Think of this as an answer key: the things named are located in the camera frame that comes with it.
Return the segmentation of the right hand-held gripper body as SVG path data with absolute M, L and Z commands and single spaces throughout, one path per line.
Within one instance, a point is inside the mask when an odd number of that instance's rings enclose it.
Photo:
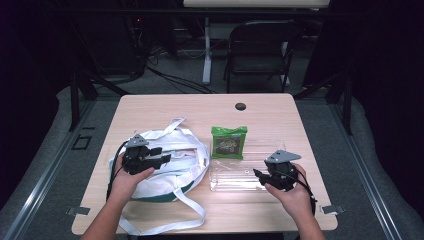
M 276 182 L 277 189 L 289 191 L 298 180 L 297 169 L 292 161 L 299 160 L 300 155 L 285 150 L 277 150 L 264 160 L 268 174 Z

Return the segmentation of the black folding chair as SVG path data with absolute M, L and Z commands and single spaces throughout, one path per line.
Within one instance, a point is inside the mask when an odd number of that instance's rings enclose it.
M 237 25 L 230 33 L 224 81 L 231 90 L 231 76 L 278 76 L 281 91 L 288 80 L 294 47 L 303 28 L 294 20 L 254 20 Z

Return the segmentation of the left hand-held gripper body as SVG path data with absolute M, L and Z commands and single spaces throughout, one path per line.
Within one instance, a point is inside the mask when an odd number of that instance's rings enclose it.
M 149 142 L 140 134 L 136 134 L 125 143 L 125 152 L 122 158 L 125 172 L 135 175 L 149 168 L 157 169 L 155 160 L 149 159 L 152 150 L 147 147 L 148 144 Z

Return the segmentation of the person's left hand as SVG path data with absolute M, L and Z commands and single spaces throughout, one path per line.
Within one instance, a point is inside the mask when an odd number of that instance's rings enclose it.
M 117 167 L 107 201 L 116 205 L 125 205 L 132 197 L 137 185 L 153 174 L 154 168 L 131 175 L 123 170 L 121 163 L 117 164 Z

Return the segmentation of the person's right hand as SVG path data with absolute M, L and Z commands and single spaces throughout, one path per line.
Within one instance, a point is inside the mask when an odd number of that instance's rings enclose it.
M 299 183 L 293 189 L 282 191 L 269 184 L 265 185 L 266 190 L 281 202 L 283 208 L 293 220 L 294 217 L 301 214 L 311 214 L 314 216 L 312 213 L 311 198 L 305 180 L 306 171 L 299 164 L 295 164 L 295 168 L 298 171 Z

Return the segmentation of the clear plastic container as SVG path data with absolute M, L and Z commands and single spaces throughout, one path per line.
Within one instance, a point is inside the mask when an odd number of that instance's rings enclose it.
M 254 169 L 267 174 L 265 159 L 285 150 L 282 140 L 246 140 L 242 159 L 212 158 L 209 167 L 210 190 L 215 192 L 263 191 Z

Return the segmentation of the green snack packet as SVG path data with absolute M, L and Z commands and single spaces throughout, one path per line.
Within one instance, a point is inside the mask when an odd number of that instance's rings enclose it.
M 248 128 L 240 126 L 235 129 L 213 126 L 212 134 L 212 157 L 242 159 Z

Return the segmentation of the white desk leg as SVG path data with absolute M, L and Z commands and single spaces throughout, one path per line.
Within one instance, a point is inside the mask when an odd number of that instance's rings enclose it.
M 204 67 L 203 67 L 203 79 L 202 83 L 209 85 L 211 83 L 211 68 L 212 68 L 212 59 L 211 59 L 211 43 L 210 43 L 210 23 L 209 18 L 205 18 L 204 22 Z

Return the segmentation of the black metal stand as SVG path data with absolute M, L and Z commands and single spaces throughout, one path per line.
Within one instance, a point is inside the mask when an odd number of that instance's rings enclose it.
M 352 110 L 352 90 L 353 80 L 349 73 L 342 72 L 337 73 L 317 84 L 314 84 L 301 92 L 294 95 L 296 100 L 303 99 L 312 93 L 318 91 L 324 86 L 330 86 L 330 90 L 325 96 L 325 100 L 328 104 L 336 104 L 340 98 L 343 98 L 342 108 L 342 126 L 348 135 L 352 134 L 351 130 L 351 110 Z
M 98 98 L 98 92 L 94 84 L 100 84 L 119 96 L 128 95 L 129 92 L 121 89 L 113 83 L 107 81 L 105 78 L 94 74 L 88 70 L 75 71 L 71 74 L 70 96 L 71 96 L 71 125 L 69 131 L 73 131 L 80 122 L 80 94 L 87 100 L 95 101 Z

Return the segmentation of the aluminium floor rail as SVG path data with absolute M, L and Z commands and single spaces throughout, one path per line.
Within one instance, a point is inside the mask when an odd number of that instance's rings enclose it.
M 94 105 L 93 101 L 82 103 L 80 120 L 74 130 L 70 131 L 70 104 L 65 100 L 59 104 L 59 110 L 38 152 L 0 211 L 0 240 L 22 239 Z
M 361 184 L 370 201 L 372 209 L 380 223 L 380 226 L 387 240 L 403 240 L 399 229 L 397 228 L 388 206 L 385 203 L 377 185 L 369 171 L 362 154 L 352 135 L 349 135 L 342 123 L 342 113 L 337 105 L 330 104 L 333 119 L 336 121 L 337 128 L 341 132 L 343 141 L 348 145 L 349 151 L 353 156 L 353 165 Z

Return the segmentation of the white tote bag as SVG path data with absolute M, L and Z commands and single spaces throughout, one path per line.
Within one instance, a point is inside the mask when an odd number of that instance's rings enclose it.
M 132 195 L 134 200 L 162 203 L 179 200 L 199 217 L 195 220 L 174 222 L 148 230 L 141 231 L 125 217 L 119 220 L 119 226 L 133 236 L 156 235 L 172 230 L 185 230 L 203 225 L 205 222 L 205 209 L 194 200 L 188 198 L 186 193 L 195 188 L 203 179 L 210 164 L 209 150 L 191 130 L 180 126 L 185 119 L 176 118 L 163 130 L 149 130 L 140 135 L 149 142 L 147 147 L 153 149 L 162 148 L 162 153 L 157 156 L 149 156 L 149 159 L 157 159 L 162 155 L 171 155 L 171 160 L 162 164 L 154 173 L 137 185 Z M 124 156 L 124 141 L 109 160 L 110 177 L 113 178 L 118 167 L 117 157 Z

